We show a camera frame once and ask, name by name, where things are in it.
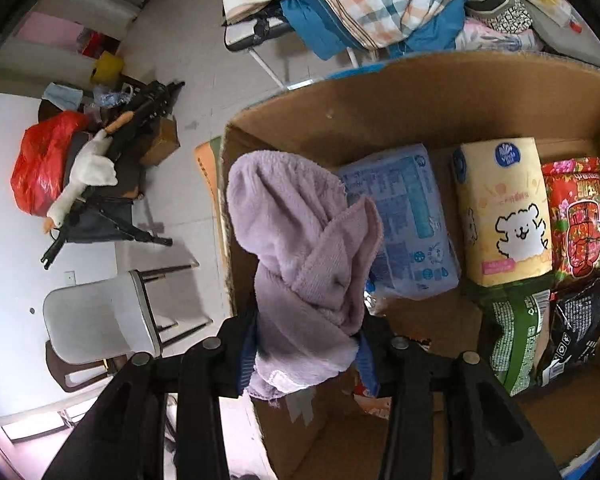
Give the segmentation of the white chair with cloth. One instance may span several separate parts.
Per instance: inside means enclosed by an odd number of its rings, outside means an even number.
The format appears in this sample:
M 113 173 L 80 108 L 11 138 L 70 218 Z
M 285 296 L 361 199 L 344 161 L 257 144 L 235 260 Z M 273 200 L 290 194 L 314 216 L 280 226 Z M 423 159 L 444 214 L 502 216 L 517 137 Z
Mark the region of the white chair with cloth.
M 326 0 L 222 0 L 222 5 L 227 50 L 248 52 L 279 88 L 287 85 L 263 61 L 256 47 L 288 32 L 295 32 L 318 58 L 328 60 L 344 52 L 351 66 L 358 67 L 355 52 L 361 46 Z

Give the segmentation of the white goose plush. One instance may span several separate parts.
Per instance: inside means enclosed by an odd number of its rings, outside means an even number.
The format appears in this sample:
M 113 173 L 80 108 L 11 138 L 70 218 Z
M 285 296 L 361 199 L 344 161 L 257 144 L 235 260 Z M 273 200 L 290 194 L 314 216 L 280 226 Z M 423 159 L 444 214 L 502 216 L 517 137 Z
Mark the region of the white goose plush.
M 68 184 L 47 211 L 43 221 L 44 234 L 62 227 L 74 202 L 89 186 L 114 186 L 118 183 L 114 162 L 106 153 L 114 140 L 112 135 L 133 117 L 133 112 L 124 112 L 82 146 L 69 171 Z

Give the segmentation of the black stroller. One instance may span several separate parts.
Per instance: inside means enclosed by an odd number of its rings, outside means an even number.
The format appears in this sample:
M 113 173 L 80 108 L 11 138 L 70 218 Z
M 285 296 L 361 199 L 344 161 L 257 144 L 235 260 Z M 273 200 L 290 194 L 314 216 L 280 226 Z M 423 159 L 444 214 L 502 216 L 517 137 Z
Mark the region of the black stroller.
M 132 223 L 134 200 L 107 196 L 105 188 L 120 183 L 119 166 L 143 130 L 169 111 L 174 96 L 185 84 L 153 81 L 140 89 L 123 112 L 95 133 L 73 157 L 68 181 L 47 211 L 44 230 L 53 243 L 42 255 L 45 270 L 67 244 L 129 242 L 173 245 L 170 237 L 151 234 Z

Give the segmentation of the small red white item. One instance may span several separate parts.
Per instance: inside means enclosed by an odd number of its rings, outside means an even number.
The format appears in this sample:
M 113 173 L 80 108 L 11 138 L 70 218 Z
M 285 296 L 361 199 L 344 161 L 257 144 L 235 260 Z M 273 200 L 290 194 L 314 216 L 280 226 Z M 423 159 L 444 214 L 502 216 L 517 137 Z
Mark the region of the small red white item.
M 575 20 L 574 18 L 572 18 L 569 21 L 569 27 L 570 27 L 571 30 L 573 30 L 577 34 L 580 34 L 582 32 L 582 30 L 583 30 L 582 25 L 577 20 Z

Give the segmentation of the yellow bear tissue pack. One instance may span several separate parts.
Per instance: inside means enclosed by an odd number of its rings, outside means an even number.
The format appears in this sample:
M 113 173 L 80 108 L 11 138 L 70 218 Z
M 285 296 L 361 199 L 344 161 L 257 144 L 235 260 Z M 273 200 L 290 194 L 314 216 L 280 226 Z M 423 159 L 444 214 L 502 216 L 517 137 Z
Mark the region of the yellow bear tissue pack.
M 452 168 L 467 277 L 493 287 L 550 272 L 550 212 L 535 140 L 462 144 Z

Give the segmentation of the black snack bag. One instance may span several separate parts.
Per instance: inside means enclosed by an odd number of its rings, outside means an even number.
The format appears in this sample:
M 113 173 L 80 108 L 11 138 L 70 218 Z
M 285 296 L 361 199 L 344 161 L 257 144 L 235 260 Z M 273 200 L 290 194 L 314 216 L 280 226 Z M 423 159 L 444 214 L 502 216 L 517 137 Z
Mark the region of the black snack bag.
M 555 379 L 595 358 L 600 345 L 600 273 L 559 289 L 550 300 L 550 340 L 536 383 Z

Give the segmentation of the purple fluffy cloth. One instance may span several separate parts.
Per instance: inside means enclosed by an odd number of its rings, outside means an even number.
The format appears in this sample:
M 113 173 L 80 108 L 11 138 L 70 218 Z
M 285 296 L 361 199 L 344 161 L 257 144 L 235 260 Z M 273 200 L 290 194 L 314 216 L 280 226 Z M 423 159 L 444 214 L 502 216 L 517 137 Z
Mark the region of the purple fluffy cloth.
M 375 203 L 350 202 L 336 174 L 278 151 L 240 156 L 226 203 L 237 243 L 258 259 L 250 396 L 273 401 L 347 370 L 384 234 Z

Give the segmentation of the orange snack bag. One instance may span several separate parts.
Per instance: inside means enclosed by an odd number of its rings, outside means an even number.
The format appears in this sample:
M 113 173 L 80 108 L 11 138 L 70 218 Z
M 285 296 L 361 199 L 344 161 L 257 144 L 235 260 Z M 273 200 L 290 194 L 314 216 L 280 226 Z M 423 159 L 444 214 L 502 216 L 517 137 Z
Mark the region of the orange snack bag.
M 356 335 L 358 341 L 360 341 L 361 334 L 363 333 L 359 332 Z M 376 398 L 366 396 L 360 376 L 358 376 L 358 370 L 356 370 L 352 396 L 365 413 L 383 419 L 389 419 L 391 399 L 394 386 L 396 385 L 396 379 L 401 378 L 398 352 L 396 352 L 396 349 L 390 344 L 390 341 L 385 340 L 382 337 L 376 339 L 372 336 L 363 335 L 370 344 L 370 348 L 373 352 L 376 376 L 378 378 L 380 389 Z

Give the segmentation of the green snack bag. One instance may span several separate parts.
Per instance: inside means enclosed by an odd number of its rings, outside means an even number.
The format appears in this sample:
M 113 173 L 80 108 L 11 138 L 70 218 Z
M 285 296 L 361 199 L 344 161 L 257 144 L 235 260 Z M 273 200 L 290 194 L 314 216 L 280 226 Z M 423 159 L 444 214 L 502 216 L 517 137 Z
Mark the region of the green snack bag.
M 482 312 L 478 353 L 511 396 L 532 384 L 552 285 L 552 271 L 492 287 L 465 284 L 466 296 Z

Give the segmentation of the red snack bag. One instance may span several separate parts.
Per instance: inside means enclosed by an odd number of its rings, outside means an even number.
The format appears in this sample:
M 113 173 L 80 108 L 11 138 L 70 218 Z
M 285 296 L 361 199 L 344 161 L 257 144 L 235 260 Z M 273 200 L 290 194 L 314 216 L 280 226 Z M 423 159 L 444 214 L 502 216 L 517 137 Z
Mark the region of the red snack bag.
M 600 274 L 600 158 L 548 162 L 542 174 L 556 285 Z

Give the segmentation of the cardboard box blue outside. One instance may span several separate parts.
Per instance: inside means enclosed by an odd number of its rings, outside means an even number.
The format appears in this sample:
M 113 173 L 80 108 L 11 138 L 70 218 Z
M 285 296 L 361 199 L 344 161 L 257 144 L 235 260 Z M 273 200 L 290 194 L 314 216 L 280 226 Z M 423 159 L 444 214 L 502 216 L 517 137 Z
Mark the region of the cardboard box blue outside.
M 556 479 L 600 437 L 600 331 L 591 364 L 534 391 L 480 344 L 487 307 L 541 326 L 541 166 L 571 155 L 600 156 L 600 70 L 531 53 L 402 58 L 230 120 L 230 296 L 258 309 L 277 478 Z M 565 212 L 600 261 L 600 205 Z

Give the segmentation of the pink floral cloth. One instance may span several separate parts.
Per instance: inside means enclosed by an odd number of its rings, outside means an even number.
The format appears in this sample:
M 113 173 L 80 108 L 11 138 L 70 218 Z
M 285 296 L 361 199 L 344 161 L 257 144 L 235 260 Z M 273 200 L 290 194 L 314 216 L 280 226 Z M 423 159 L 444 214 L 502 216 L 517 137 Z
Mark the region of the pink floral cloth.
M 455 38 L 455 49 L 461 51 L 541 52 L 543 47 L 532 29 L 520 34 L 498 32 L 473 18 L 466 18 Z

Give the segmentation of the black white patterned bag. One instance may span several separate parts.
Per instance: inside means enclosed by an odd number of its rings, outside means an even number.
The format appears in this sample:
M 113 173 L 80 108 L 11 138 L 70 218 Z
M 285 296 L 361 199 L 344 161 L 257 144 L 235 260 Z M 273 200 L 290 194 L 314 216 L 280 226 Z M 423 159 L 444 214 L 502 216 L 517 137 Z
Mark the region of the black white patterned bag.
M 519 35 L 532 27 L 532 17 L 521 0 L 467 0 L 471 18 L 502 34 Z

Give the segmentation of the blue tissue pack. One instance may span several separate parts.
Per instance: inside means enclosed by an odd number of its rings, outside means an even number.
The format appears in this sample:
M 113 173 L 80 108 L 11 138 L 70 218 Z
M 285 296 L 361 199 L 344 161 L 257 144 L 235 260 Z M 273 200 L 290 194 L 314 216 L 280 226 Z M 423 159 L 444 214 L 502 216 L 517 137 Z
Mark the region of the blue tissue pack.
M 422 144 L 367 156 L 337 174 L 348 201 L 369 197 L 381 218 L 384 238 L 365 285 L 370 296 L 425 300 L 457 288 L 460 264 Z

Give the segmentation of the grey cushioned chair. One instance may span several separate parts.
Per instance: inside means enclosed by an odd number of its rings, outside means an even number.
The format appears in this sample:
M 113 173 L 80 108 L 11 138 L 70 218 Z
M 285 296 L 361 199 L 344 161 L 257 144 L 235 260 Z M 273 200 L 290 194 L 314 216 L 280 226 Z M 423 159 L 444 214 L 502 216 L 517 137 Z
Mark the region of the grey cushioned chair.
M 577 34 L 570 27 L 560 27 L 532 3 L 522 0 L 532 17 L 532 28 L 553 51 L 568 58 L 600 67 L 600 44 L 585 27 Z

